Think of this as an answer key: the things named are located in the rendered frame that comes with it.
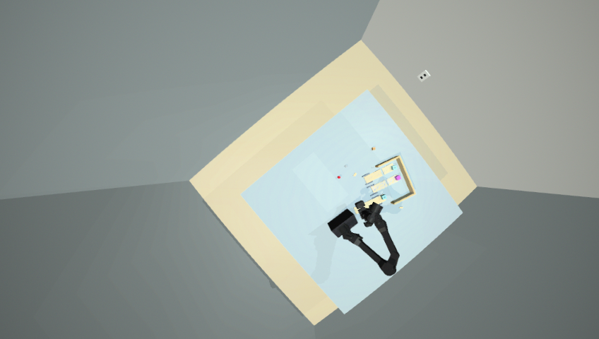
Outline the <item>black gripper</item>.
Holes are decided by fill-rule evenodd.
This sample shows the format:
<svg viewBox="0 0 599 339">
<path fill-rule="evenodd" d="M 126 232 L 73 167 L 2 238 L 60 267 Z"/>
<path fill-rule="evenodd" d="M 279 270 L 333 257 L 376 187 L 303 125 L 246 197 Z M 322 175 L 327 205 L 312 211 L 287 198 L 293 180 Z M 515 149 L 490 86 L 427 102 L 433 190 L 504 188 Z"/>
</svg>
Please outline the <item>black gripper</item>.
<svg viewBox="0 0 599 339">
<path fill-rule="evenodd" d="M 364 218 L 365 214 L 366 213 L 371 213 L 370 211 L 368 211 L 368 210 L 365 209 L 365 207 L 364 207 L 365 204 L 364 204 L 363 200 L 356 202 L 355 206 L 356 206 L 357 209 L 359 209 L 358 212 L 360 214 L 361 219 L 365 220 L 365 218 Z M 367 225 L 367 220 L 365 220 L 365 221 L 366 221 L 366 222 L 364 222 L 365 227 L 369 227 Z"/>
</svg>

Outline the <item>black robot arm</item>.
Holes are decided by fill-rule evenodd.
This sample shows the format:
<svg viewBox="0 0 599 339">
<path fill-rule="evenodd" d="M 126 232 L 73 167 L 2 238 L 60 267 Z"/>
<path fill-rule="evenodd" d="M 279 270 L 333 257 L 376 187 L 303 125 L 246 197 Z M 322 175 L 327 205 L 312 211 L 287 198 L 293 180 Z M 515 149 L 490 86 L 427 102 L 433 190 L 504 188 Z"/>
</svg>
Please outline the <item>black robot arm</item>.
<svg viewBox="0 0 599 339">
<path fill-rule="evenodd" d="M 340 231 L 340 233 L 343 236 L 343 239 L 348 240 L 348 241 L 352 242 L 353 244 L 357 245 L 370 258 L 372 258 L 376 263 L 378 263 L 378 266 L 380 267 L 380 269 L 382 269 L 382 272 L 385 273 L 386 276 L 389 276 L 389 275 L 391 276 L 396 273 L 396 266 L 398 264 L 398 259 L 400 257 L 400 254 L 398 253 L 396 247 L 394 246 L 393 240 L 391 239 L 391 235 L 388 232 L 388 225 L 387 225 L 386 221 L 383 220 L 382 216 L 380 215 L 380 212 L 383 209 L 383 207 L 380 206 L 379 204 L 373 202 L 371 205 L 369 205 L 369 208 L 365 208 L 365 209 L 371 212 L 371 213 L 366 213 L 364 216 L 365 220 L 367 220 L 367 225 L 371 227 L 374 223 L 375 227 L 377 227 L 378 231 L 383 236 L 383 239 L 384 239 L 384 241 L 387 245 L 387 248 L 390 252 L 390 256 L 389 256 L 388 260 L 384 260 L 374 250 L 369 248 L 369 246 L 362 241 L 363 237 L 360 236 L 359 234 L 352 233 L 350 231 L 351 230 L 350 227 L 348 227 L 348 225 L 346 225 L 345 223 L 343 225 L 341 225 L 337 230 Z"/>
</svg>

